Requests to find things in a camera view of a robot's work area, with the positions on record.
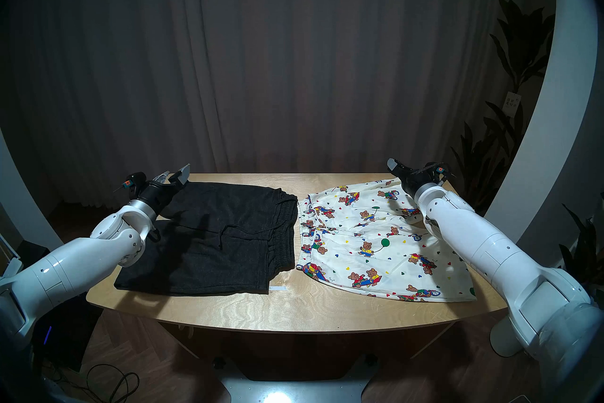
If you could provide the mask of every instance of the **drawstring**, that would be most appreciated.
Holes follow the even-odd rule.
[[[292,200],[293,200],[293,198],[283,199],[283,200],[278,201],[277,203],[275,203],[275,206],[280,205],[281,203],[284,203],[286,201],[292,201]],[[237,230],[239,230],[239,231],[241,231],[241,232],[243,232],[243,233],[245,233],[245,234],[247,234],[249,236],[253,236],[255,234],[261,234],[263,232],[272,231],[273,229],[280,228],[282,225],[284,225],[288,221],[290,221],[290,219],[284,219],[283,221],[281,221],[278,224],[275,224],[275,225],[273,225],[271,227],[268,227],[266,229],[262,229],[262,230],[256,231],[256,232],[248,232],[245,229],[243,229],[242,227],[238,226],[237,224],[225,224],[224,227],[220,230],[220,234],[218,234],[218,247],[220,248],[220,250],[222,250],[222,235],[230,227],[232,227],[234,229],[237,229]]]

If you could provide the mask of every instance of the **curtain fold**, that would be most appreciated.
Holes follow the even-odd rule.
[[[8,0],[10,70],[68,202],[125,175],[382,172],[501,99],[497,0]]]

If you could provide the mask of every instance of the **blue light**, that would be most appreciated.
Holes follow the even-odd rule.
[[[52,330],[52,329],[53,329],[52,325],[50,327],[48,327],[48,331],[46,332],[46,338],[44,338],[44,344],[46,344],[46,341],[48,339],[48,335],[50,334],[50,330]]]

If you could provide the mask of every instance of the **metal base plate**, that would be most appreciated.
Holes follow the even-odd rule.
[[[341,379],[307,382],[249,380],[228,358],[216,358],[213,367],[233,403],[358,403],[365,386],[378,371],[379,364],[375,356],[364,355]]]

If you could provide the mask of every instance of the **printed fabric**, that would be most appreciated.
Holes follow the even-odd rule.
[[[422,220],[398,179],[343,185],[299,203],[296,268],[351,293],[411,302],[475,300],[465,262]]]

